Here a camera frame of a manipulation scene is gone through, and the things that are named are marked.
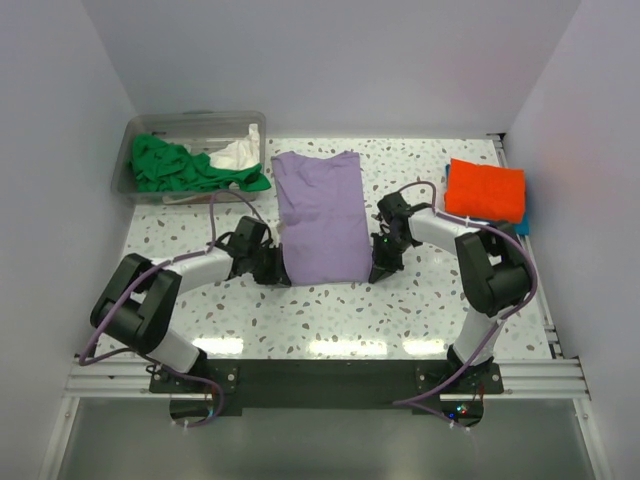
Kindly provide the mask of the purple t shirt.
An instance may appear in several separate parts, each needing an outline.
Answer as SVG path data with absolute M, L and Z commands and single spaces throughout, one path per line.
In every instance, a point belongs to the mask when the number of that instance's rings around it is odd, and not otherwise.
M 360 156 L 272 159 L 286 273 L 294 286 L 365 282 L 372 251 Z

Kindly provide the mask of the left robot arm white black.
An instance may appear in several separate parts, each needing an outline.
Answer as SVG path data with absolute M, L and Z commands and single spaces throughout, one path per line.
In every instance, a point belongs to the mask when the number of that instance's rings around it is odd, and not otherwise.
M 96 302 L 90 324 L 93 341 L 103 334 L 172 370 L 185 392 L 200 390 L 207 380 L 207 355 L 170 328 L 177 298 L 216 282 L 251 275 L 267 286 L 291 285 L 282 247 L 263 221 L 244 216 L 236 228 L 205 249 L 165 260 L 126 255 Z

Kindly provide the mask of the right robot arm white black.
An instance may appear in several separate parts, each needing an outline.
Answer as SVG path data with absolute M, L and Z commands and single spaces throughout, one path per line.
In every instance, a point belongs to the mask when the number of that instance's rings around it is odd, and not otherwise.
M 447 353 L 448 386 L 469 392 L 481 380 L 479 365 L 493 359 L 506 319 L 536 294 L 538 277 L 508 222 L 486 223 L 455 217 L 429 203 L 410 205 L 401 193 L 378 202 L 380 231 L 372 235 L 371 284 L 404 269 L 410 247 L 429 244 L 456 256 L 462 290 L 469 303 L 462 330 Z

